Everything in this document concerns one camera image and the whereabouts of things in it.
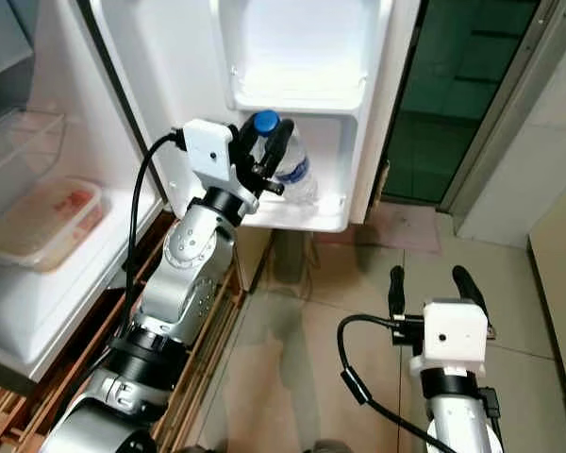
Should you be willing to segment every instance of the refrigerator door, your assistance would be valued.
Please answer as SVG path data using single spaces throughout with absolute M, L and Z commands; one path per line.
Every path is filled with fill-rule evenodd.
M 78 3 L 130 106 L 128 121 L 145 144 L 193 118 L 238 125 L 253 111 L 275 109 L 295 121 L 319 193 L 309 205 L 266 193 L 244 223 L 346 228 L 393 0 Z M 404 62 L 407 47 L 401 49 L 400 56 L 389 51 Z M 399 78 L 392 78 L 391 92 Z M 394 96 L 386 102 L 392 106 Z M 376 126 L 372 133 L 383 136 L 387 120 Z M 182 215 L 203 191 L 186 156 L 165 149 L 157 169 L 175 213 Z M 361 189 L 370 191 L 371 184 Z
M 124 261 L 142 156 L 76 2 L 35 3 L 28 102 L 0 117 L 0 218 L 39 182 L 73 176 L 99 188 L 102 219 L 49 272 L 0 261 L 0 369 L 27 382 L 42 377 Z M 162 206 L 147 179 L 141 233 Z

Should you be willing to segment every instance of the tiled floor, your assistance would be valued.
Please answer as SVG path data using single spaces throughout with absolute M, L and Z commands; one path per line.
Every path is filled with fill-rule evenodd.
M 279 284 L 267 268 L 243 308 L 191 440 L 229 452 L 295 453 L 319 438 L 344 440 L 355 452 L 424 452 L 423 442 L 358 406 L 346 390 L 336 327 L 352 312 L 388 314 L 395 264 L 405 265 L 407 312 L 419 312 L 425 297 L 457 294 L 451 268 L 460 263 L 472 272 L 497 328 L 488 375 L 479 383 L 497 389 L 507 451 L 566 452 L 556 365 L 525 252 L 456 239 L 444 216 L 439 231 L 441 256 L 319 244 L 320 268 L 301 285 Z M 375 398 L 425 428 L 421 387 L 408 375 L 410 350 L 393 347 L 380 327 L 347 330 L 350 360 Z

